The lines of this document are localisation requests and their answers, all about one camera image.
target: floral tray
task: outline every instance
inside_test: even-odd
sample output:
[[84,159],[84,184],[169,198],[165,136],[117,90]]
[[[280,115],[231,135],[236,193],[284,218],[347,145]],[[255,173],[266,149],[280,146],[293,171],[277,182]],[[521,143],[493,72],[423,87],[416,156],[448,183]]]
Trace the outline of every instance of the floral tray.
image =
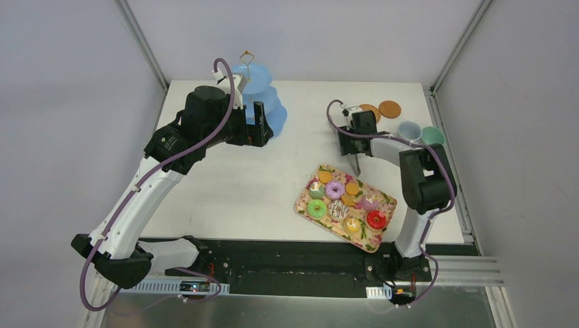
[[[307,204],[312,200],[308,193],[308,189],[310,186],[316,182],[316,186],[318,185],[327,185],[320,180],[320,174],[324,173],[325,179],[329,177],[328,174],[331,174],[332,181],[339,181],[344,185],[347,185],[349,182],[354,182],[358,185],[358,192],[355,195],[350,194],[350,201],[348,202],[349,206],[347,206],[347,214],[345,220],[350,219],[351,222],[355,222],[355,219],[358,220],[358,224],[360,225],[359,231],[354,233],[347,233],[343,229],[343,221],[336,221],[329,216],[329,213],[323,216],[320,219],[312,218],[308,211],[307,211]],[[366,222],[366,215],[368,211],[363,208],[363,199],[366,197],[372,197],[375,202],[378,203],[376,210],[382,211],[384,216],[386,217],[386,225],[382,228],[382,231],[371,230]],[[329,206],[332,200],[325,195],[321,200]],[[382,242],[382,234],[388,228],[388,224],[394,215],[394,210],[396,209],[397,201],[388,196],[386,193],[370,186],[369,184],[365,184],[364,182],[353,178],[351,175],[339,171],[338,169],[330,166],[330,165],[320,165],[318,169],[315,171],[312,179],[307,183],[306,187],[303,189],[300,197],[296,202],[296,212],[302,215],[303,217],[307,218],[308,220],[314,222],[315,224],[321,225],[322,227],[330,230],[332,233],[344,238],[345,240],[349,241],[350,243],[356,245],[357,247],[367,251],[368,253],[373,253],[378,250],[380,243]]]

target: white table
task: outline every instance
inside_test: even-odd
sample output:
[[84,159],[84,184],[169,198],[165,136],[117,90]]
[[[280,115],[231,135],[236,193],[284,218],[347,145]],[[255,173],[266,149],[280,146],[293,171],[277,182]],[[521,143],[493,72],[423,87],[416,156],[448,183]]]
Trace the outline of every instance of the white table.
[[[172,81],[158,127],[173,121],[184,108],[189,92],[213,81]],[[402,120],[432,125],[422,86],[418,83],[357,83],[275,81],[278,96],[287,109],[281,134],[267,146],[220,144],[207,151],[167,195],[143,232],[143,236],[252,239],[262,241],[342,241],[294,211],[294,203],[319,164],[328,163],[353,175],[340,156],[336,135],[326,119],[332,99],[349,105],[378,106],[383,100],[400,104],[402,114],[382,118],[378,130],[394,131]],[[345,124],[338,105],[334,121]],[[384,241],[394,241],[406,214],[399,168],[382,159],[361,155],[359,178],[398,200]],[[455,210],[440,215],[429,243],[463,243]]]

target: pink donut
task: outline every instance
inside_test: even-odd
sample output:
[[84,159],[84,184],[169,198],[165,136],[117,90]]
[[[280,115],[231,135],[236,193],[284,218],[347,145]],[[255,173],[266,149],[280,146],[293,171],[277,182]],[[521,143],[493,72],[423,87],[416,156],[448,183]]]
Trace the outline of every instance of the pink donut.
[[326,184],[326,196],[331,200],[339,199],[345,191],[345,186],[339,181],[330,181]]
[[362,198],[360,206],[363,210],[375,210],[378,207],[378,199],[376,195],[368,195]]

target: red donut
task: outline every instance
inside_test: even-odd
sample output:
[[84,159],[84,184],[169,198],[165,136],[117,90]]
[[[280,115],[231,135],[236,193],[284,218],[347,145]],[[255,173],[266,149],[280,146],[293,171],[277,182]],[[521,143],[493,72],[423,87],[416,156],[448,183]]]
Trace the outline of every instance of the red donut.
[[381,210],[371,210],[366,215],[366,224],[372,230],[382,231],[386,226],[386,215]]

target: teal cup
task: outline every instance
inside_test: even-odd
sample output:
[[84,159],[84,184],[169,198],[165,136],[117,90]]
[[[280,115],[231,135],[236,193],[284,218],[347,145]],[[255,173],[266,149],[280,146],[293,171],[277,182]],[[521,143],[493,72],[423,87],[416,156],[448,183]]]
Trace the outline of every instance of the teal cup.
[[422,129],[422,141],[427,145],[432,144],[441,144],[447,141],[447,138],[444,137],[444,134],[438,128],[434,126],[426,126]]

